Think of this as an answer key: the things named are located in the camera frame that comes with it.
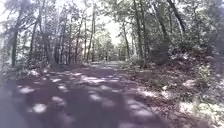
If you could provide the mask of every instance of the tree trunk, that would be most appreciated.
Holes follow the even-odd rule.
[[[179,21],[182,31],[185,33],[184,22],[181,19],[181,16],[180,16],[175,4],[171,0],[167,0],[167,2],[169,3],[170,7],[172,8],[177,20]]]
[[[31,41],[30,41],[30,52],[29,52],[28,64],[30,64],[31,59],[33,58],[33,43],[34,43],[34,38],[35,38],[35,34],[36,34],[37,24],[38,24],[38,21],[35,22],[34,27],[33,27],[32,37],[31,37]]]
[[[64,55],[64,41],[65,41],[66,25],[67,25],[67,16],[66,16],[66,18],[65,18],[65,24],[64,24],[63,32],[62,32],[61,55],[60,55],[60,62],[61,62],[61,64],[64,63],[64,61],[63,61],[63,55]]]
[[[83,17],[81,19],[81,23],[79,25],[79,30],[76,38],[76,46],[75,46],[75,63],[77,63],[78,60],[78,47],[79,47],[79,37],[80,37],[80,32],[81,32],[81,27],[82,27],[82,22],[83,22]]]
[[[128,42],[128,39],[127,39],[127,35],[126,35],[126,29],[125,29],[125,24],[123,22],[123,32],[124,32],[124,39],[125,39],[125,43],[126,43],[126,47],[127,47],[127,56],[128,56],[128,59],[130,59],[130,48],[129,48],[129,42]]]
[[[71,50],[72,50],[72,24],[69,25],[68,64],[71,64]]]
[[[93,33],[94,33],[94,27],[95,26],[95,5],[93,7],[93,16],[92,16],[92,32],[91,32],[91,37],[90,37],[90,42],[89,42],[89,47],[88,47],[88,53],[87,53],[87,58],[86,60],[89,60],[89,55],[90,55],[90,49],[91,49],[91,45],[92,45],[92,39],[93,39]]]
[[[46,54],[46,57],[47,57],[47,60],[50,64],[50,66],[55,66],[55,60],[53,58],[53,56],[50,54],[49,52],[49,43],[50,43],[50,40],[48,39],[48,35],[43,31],[42,29],[42,11],[45,7],[45,0],[43,1],[43,6],[42,8],[39,10],[39,28],[40,28],[40,33],[41,33],[41,36],[42,36],[42,42],[44,44],[44,51],[45,51],[45,54]]]
[[[95,61],[95,33],[96,33],[96,23],[95,23],[95,14],[94,14],[94,25],[93,25],[93,47],[92,47],[92,62]]]
[[[158,51],[155,52],[155,57],[153,60],[155,60],[155,63],[157,65],[163,65],[164,63],[167,62],[167,60],[169,59],[169,55],[168,55],[168,50],[169,50],[169,43],[170,43],[170,39],[169,36],[167,34],[166,31],[166,27],[165,24],[163,22],[163,18],[158,10],[158,8],[156,7],[155,4],[153,4],[154,10],[156,11],[156,17],[159,21],[159,24],[161,26],[163,35],[164,35],[164,41],[162,44],[160,44],[160,46],[158,47]]]
[[[16,64],[16,51],[17,51],[17,36],[18,36],[18,33],[19,33],[19,26],[20,26],[20,20],[21,20],[21,16],[22,16],[22,13],[24,11],[24,5],[21,4],[21,9],[19,11],[19,15],[17,17],[17,20],[16,20],[16,25],[14,27],[14,34],[13,34],[13,38],[12,38],[12,58],[11,58],[11,61],[12,61],[12,67],[15,66]]]
[[[159,12],[159,10],[158,10],[158,8],[156,7],[155,4],[153,4],[153,7],[154,7],[154,9],[156,11],[156,17],[157,17],[157,19],[159,21],[159,24],[161,26],[161,29],[162,29],[162,32],[163,32],[163,35],[164,35],[164,39],[165,39],[165,41],[168,41],[169,42],[169,36],[167,34],[166,27],[165,27],[165,24],[163,22],[163,18],[160,15],[160,12]]]
[[[142,0],[140,0],[140,6],[141,6],[141,14],[142,14],[142,26],[143,26],[143,37],[144,37],[144,45],[145,45],[145,51],[144,51],[144,56],[145,56],[145,61],[147,60],[147,53],[149,53],[149,45],[147,43],[147,31],[145,27],[145,14],[144,14],[144,7]]]
[[[137,34],[138,34],[138,50],[139,50],[139,57],[140,57],[140,67],[142,67],[144,64],[142,62],[143,60],[143,51],[142,51],[142,41],[141,41],[141,26],[140,26],[140,22],[139,22],[139,14],[138,14],[138,10],[137,10],[137,4],[136,1],[133,0],[134,3],[134,10],[135,10],[135,20],[137,23]]]
[[[86,28],[86,18],[85,17],[85,41],[84,41],[84,60],[86,59],[86,43],[87,43],[87,28]]]

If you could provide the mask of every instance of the road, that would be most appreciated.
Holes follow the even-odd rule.
[[[168,128],[136,98],[136,83],[117,67],[116,63],[96,63],[17,80],[16,97],[37,120],[27,121],[23,128]],[[26,124],[27,114],[20,115],[23,120],[18,121]]]

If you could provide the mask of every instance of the forest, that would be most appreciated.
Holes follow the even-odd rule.
[[[223,0],[4,0],[3,5],[5,76],[118,62],[119,70],[145,88],[141,99],[159,106],[154,111],[172,127],[224,126]],[[177,95],[167,99],[168,93]]]

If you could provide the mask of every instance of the asphalt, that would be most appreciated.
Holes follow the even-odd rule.
[[[8,83],[0,88],[0,128],[169,128],[136,99],[127,77],[112,63]]]

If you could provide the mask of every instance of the sunlight patch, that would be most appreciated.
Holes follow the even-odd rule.
[[[102,105],[105,107],[114,107],[115,103],[109,99],[104,99]]]
[[[53,79],[52,82],[56,83],[56,82],[59,82],[61,81],[61,79]]]
[[[35,113],[43,113],[43,112],[46,111],[46,109],[47,109],[47,106],[44,105],[44,104],[35,104],[35,105],[33,106],[33,111],[34,111]]]
[[[31,92],[34,92],[34,89],[30,88],[30,87],[23,87],[20,89],[20,92],[23,93],[23,94],[27,94],[27,93],[31,93]]]
[[[192,113],[193,104],[188,102],[180,102],[179,109],[181,113]]]
[[[105,81],[103,79],[98,79],[96,77],[87,77],[87,76],[82,76],[81,80],[89,82],[89,83],[100,83],[100,82],[104,82]]]
[[[162,91],[161,95],[166,99],[172,99],[172,97],[173,97],[173,94],[168,91]]]
[[[195,85],[195,80],[187,80],[183,83],[183,86],[187,87],[187,88],[193,88]]]
[[[82,75],[81,73],[75,73],[74,76],[80,76]]]
[[[62,92],[68,92],[68,88],[66,88],[66,87],[63,86],[63,85],[58,86],[58,89],[61,90]]]
[[[91,94],[90,99],[92,99],[94,101],[101,101],[102,100],[102,98],[98,94]]]
[[[105,85],[101,85],[100,88],[101,88],[102,90],[111,90],[110,87],[107,87],[107,86],[105,86]]]
[[[133,99],[128,99],[127,101],[128,108],[133,112],[135,116],[138,117],[151,117],[153,113],[150,112],[144,104],[135,101]]]
[[[57,105],[59,105],[59,106],[66,106],[66,102],[64,101],[64,99],[62,99],[62,98],[60,98],[58,96],[53,96],[52,97],[52,101],[57,103]]]

